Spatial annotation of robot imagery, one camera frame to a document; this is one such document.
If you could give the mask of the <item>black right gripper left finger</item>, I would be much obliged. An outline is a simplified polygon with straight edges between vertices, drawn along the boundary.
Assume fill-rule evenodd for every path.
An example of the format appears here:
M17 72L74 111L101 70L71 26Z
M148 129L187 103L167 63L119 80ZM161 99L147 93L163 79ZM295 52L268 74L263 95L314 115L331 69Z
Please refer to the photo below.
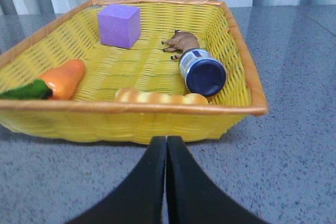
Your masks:
M161 223L166 143L164 136L153 137L121 184L68 223Z

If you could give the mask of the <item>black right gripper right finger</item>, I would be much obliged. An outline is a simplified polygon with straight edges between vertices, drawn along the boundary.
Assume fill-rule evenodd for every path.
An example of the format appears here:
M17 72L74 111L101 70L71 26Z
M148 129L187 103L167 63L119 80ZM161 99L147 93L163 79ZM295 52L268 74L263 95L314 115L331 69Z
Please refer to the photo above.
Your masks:
M169 223L266 223L220 190L179 136L167 138L166 198Z

